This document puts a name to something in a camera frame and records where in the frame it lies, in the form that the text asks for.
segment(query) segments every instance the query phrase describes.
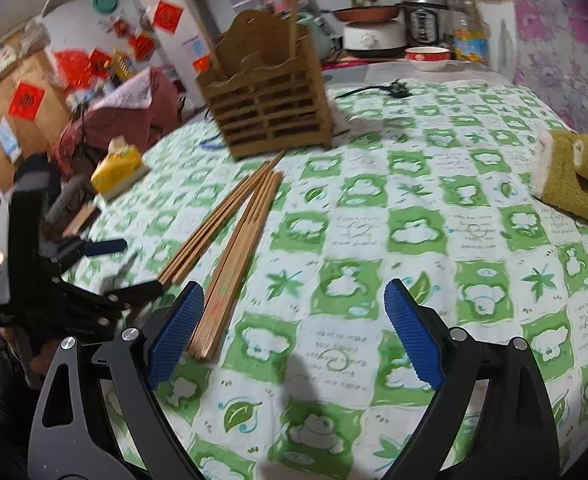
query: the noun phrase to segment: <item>pressure cooker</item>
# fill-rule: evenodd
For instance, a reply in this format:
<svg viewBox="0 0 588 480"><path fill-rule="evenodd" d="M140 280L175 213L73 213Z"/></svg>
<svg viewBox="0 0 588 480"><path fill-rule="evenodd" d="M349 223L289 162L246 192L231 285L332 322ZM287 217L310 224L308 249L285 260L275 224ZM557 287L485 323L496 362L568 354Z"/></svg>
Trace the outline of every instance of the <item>pressure cooker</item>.
<svg viewBox="0 0 588 480"><path fill-rule="evenodd" d="M448 0L403 0L407 43L452 49L452 19Z"/></svg>

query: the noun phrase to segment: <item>plastic bottle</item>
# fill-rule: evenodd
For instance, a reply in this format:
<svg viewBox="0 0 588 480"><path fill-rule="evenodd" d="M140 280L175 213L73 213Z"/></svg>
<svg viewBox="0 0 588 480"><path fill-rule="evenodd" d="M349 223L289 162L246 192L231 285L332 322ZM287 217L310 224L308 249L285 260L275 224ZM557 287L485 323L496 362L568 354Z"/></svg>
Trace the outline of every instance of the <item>plastic bottle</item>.
<svg viewBox="0 0 588 480"><path fill-rule="evenodd" d="M448 7L452 12L456 59L487 64L487 37L475 1L448 0Z"/></svg>

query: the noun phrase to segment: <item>chopstick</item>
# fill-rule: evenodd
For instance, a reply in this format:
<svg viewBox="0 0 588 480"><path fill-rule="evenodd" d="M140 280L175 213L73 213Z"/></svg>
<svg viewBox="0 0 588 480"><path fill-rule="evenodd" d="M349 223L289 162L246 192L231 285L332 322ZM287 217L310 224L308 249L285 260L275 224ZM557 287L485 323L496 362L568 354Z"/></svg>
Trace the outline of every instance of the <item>chopstick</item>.
<svg viewBox="0 0 588 480"><path fill-rule="evenodd" d="M210 360L216 353L218 342L238 293L243 276L250 263L270 205L282 181L282 173L271 173L258 188L244 213L245 221L236 226L224 257L221 258L206 295L206 309L188 347L188 354L198 360Z"/></svg>
<svg viewBox="0 0 588 480"><path fill-rule="evenodd" d="M265 175L280 162L285 152L279 152L270 161L265 161L251 175L246 176L222 200L212 213L200 224L178 252L158 275L163 285L180 283L212 243L216 233L235 215L251 192L261 183Z"/></svg>
<svg viewBox="0 0 588 480"><path fill-rule="evenodd" d="M290 57L296 57L296 42L298 41L298 30L296 20L298 19L298 0L292 1L292 14L290 15Z"/></svg>

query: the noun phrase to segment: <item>red and white bowl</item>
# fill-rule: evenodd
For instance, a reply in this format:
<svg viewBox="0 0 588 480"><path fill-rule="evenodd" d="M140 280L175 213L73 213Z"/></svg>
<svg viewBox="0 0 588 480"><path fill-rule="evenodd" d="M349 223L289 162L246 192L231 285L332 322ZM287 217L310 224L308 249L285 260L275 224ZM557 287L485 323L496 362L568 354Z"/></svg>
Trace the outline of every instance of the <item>red and white bowl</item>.
<svg viewBox="0 0 588 480"><path fill-rule="evenodd" d="M438 72L450 62L450 51L439 46L415 46L405 50L405 59L422 72Z"/></svg>

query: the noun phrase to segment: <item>pink cloth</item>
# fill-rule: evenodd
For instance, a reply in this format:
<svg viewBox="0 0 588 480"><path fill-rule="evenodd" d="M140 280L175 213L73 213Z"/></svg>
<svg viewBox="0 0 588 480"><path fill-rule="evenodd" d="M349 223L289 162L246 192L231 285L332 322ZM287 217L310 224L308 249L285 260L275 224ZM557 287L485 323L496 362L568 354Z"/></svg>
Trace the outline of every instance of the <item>pink cloth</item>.
<svg viewBox="0 0 588 480"><path fill-rule="evenodd" d="M145 82L149 86L151 101L146 108L140 108L148 94ZM110 94L105 99L113 106L103 107L99 102L85 113L84 142L87 146L107 151L114 137L123 136L128 144L133 144L141 153L145 153L180 126L176 88L160 70L145 70L116 92L119 94L114 97ZM65 127L52 147L52 159L58 164L63 180L69 180L74 175L72 158L82 138L81 121L77 120Z"/></svg>

